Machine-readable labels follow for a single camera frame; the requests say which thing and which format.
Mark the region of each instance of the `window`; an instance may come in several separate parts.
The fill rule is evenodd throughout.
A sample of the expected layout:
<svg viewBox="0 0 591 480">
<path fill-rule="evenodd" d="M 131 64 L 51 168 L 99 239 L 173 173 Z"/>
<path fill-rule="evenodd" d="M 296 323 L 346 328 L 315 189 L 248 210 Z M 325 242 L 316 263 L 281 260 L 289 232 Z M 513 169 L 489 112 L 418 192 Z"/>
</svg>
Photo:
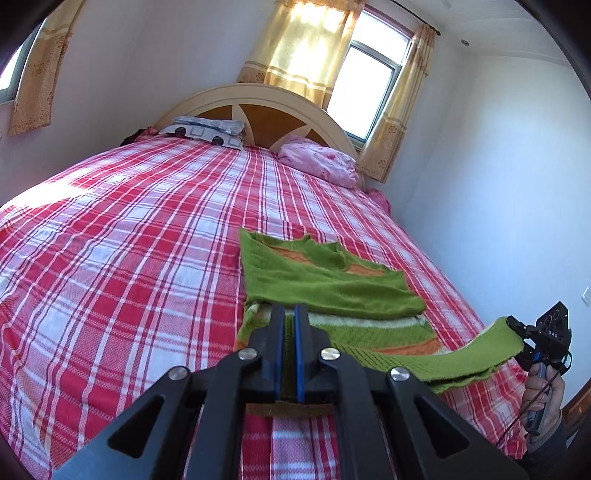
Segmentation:
<svg viewBox="0 0 591 480">
<path fill-rule="evenodd" d="M 378 121 L 402 69 L 409 40 L 367 11 L 357 21 L 327 109 L 357 147 L 363 146 Z"/>
<path fill-rule="evenodd" d="M 17 95 L 18 84 L 21 81 L 22 70 L 27 61 L 27 55 L 33 45 L 33 40 L 37 36 L 39 27 L 37 27 L 31 35 L 25 40 L 18 50 L 14 53 L 2 74 L 0 74 L 0 103 L 14 100 Z"/>
</svg>

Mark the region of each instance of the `wall switch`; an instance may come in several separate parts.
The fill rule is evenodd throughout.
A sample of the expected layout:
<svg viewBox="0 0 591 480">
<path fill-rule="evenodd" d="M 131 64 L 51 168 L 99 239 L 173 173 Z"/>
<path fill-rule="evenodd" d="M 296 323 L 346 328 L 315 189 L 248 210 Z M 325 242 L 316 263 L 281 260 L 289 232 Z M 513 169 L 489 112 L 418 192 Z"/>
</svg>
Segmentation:
<svg viewBox="0 0 591 480">
<path fill-rule="evenodd" d="M 587 287 L 581 297 L 587 307 L 591 306 L 591 288 Z"/>
</svg>

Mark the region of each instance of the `person's sleeve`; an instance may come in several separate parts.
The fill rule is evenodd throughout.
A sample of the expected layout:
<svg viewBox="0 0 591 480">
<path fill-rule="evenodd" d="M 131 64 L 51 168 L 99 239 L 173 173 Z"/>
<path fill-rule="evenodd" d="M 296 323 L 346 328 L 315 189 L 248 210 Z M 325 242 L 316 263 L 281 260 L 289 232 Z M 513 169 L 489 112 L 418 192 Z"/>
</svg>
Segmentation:
<svg viewBox="0 0 591 480">
<path fill-rule="evenodd" d="M 531 480 L 544 480 L 566 457 L 566 425 L 561 418 L 554 428 L 541 437 L 527 437 L 527 453 L 517 462 Z"/>
</svg>

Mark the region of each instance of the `gold curtain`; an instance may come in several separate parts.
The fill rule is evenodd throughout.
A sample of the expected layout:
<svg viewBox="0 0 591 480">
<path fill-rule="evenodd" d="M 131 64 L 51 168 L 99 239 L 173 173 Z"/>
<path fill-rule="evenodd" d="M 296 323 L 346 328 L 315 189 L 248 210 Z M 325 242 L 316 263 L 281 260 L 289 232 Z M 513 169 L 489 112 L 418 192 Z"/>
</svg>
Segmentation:
<svg viewBox="0 0 591 480">
<path fill-rule="evenodd" d="M 280 0 L 238 83 L 298 93 L 326 110 L 365 0 Z"/>
<path fill-rule="evenodd" d="M 46 18 L 33 42 L 12 108 L 9 135 L 18 135 L 51 123 L 57 76 L 72 27 L 86 0 L 66 0 Z"/>
<path fill-rule="evenodd" d="M 414 34 L 394 90 L 357 159 L 358 172 L 382 183 L 398 155 L 419 88 L 428 75 L 435 34 L 428 25 L 421 25 Z"/>
</svg>

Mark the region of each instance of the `bedspread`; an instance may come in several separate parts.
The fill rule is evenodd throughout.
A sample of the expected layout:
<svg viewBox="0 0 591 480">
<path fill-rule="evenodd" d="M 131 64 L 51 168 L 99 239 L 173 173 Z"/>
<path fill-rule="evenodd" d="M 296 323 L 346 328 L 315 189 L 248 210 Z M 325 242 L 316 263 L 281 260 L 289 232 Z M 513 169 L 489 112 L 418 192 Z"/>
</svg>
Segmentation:
<svg viewBox="0 0 591 480">
<path fill-rule="evenodd" d="M 285 239 L 309 233 L 403 269 L 450 349 L 483 328 L 367 196 L 275 158 L 156 137 L 83 161 L 0 209 L 0 428 L 36 478 L 170 367 L 203 369 L 232 351 L 245 298 L 240 226 Z M 496 441 L 524 380 L 510 361 L 443 398 Z M 524 453 L 518 426 L 503 448 Z M 240 475 L 338 478 L 333 419 L 247 416 Z"/>
</svg>

